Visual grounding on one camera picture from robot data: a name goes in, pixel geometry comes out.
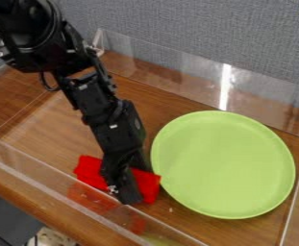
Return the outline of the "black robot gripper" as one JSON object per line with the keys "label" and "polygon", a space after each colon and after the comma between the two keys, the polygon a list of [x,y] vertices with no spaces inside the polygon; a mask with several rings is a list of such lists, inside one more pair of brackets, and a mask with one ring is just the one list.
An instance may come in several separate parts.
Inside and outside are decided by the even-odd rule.
{"label": "black robot gripper", "polygon": [[112,77],[104,80],[95,72],[77,79],[60,77],[59,85],[104,152],[100,174],[108,192],[124,205],[140,203],[143,195],[123,159],[133,159],[135,168],[151,171],[143,151],[145,129],[132,102],[116,97]]}

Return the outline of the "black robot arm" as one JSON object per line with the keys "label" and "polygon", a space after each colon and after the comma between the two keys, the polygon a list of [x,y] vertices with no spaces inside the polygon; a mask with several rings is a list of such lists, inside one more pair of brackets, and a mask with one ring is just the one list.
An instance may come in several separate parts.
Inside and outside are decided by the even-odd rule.
{"label": "black robot arm", "polygon": [[0,59],[23,73],[51,74],[95,135],[100,174],[109,192],[131,205],[144,200],[131,169],[149,171],[145,129],[135,105],[116,97],[116,84],[95,48],[51,0],[0,0]]}

